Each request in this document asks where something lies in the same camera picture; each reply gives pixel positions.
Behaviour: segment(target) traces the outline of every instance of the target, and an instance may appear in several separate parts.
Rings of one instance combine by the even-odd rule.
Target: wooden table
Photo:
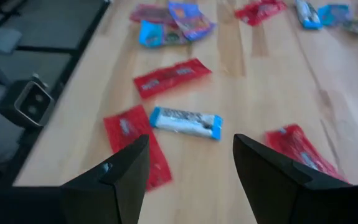
[[[315,2],[317,7],[324,1]],[[145,49],[128,20],[137,2],[109,8],[15,185],[60,185],[111,155],[102,119],[142,103],[219,114],[220,142],[155,130],[173,182],[147,193],[139,223],[255,223],[232,155],[235,133],[298,123],[320,153],[358,184],[358,38],[302,30],[294,10],[251,28],[233,17],[247,0],[198,0],[218,26],[190,46]],[[166,4],[165,0],[157,1]],[[196,57],[211,78],[142,101],[132,79]]]

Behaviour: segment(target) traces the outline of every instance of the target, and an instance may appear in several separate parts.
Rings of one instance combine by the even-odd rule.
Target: white candy bar wrapper
[[[194,113],[157,106],[149,122],[154,128],[220,140],[223,119],[212,114]]]

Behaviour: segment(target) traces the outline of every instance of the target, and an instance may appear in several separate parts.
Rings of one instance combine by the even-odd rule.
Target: red candy package
[[[266,145],[310,168],[347,182],[335,167],[325,160],[297,124],[266,133]]]
[[[259,25],[263,20],[286,9],[286,4],[280,0],[255,1],[235,11],[235,17],[251,26]]]
[[[152,23],[169,24],[170,26],[177,27],[169,9],[154,4],[138,4],[130,14],[130,20],[134,22],[145,20]]]
[[[135,78],[133,81],[140,96],[145,99],[210,73],[211,71],[198,59],[193,58],[186,62],[175,64],[172,67],[160,68],[142,77]]]
[[[104,125],[114,153],[131,144],[140,135],[148,134],[150,168],[147,191],[172,180],[171,170],[142,105],[135,106],[121,114],[104,118]]]

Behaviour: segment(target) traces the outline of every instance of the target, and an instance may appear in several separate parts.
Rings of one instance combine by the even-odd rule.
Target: wooden tabletop
[[[314,1],[321,7],[327,0]],[[248,0],[198,0],[217,23],[189,46],[146,49],[129,21],[138,2],[116,0],[72,75],[15,185],[60,185],[109,157],[102,119],[134,105],[219,114],[217,142],[155,130],[173,181],[144,198],[139,223],[255,223],[235,170],[232,140],[298,123],[318,151],[358,184],[358,38],[303,30],[293,8],[252,28],[233,17]],[[213,73],[143,101],[133,78],[198,58]]]

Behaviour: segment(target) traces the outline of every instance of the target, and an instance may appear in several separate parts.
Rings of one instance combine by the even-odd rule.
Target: wood grain
[[[138,3],[116,0],[70,79],[15,185],[60,185],[111,155],[102,119],[142,103],[219,114],[222,140],[155,130],[173,182],[147,193],[139,223],[255,223],[235,170],[232,138],[298,123],[320,153],[358,184],[358,39],[302,30],[291,8],[250,27],[232,11],[248,0],[198,0],[217,23],[190,46],[146,49],[128,20]],[[319,0],[316,7],[327,3]],[[142,101],[132,79],[198,58],[209,79]]]

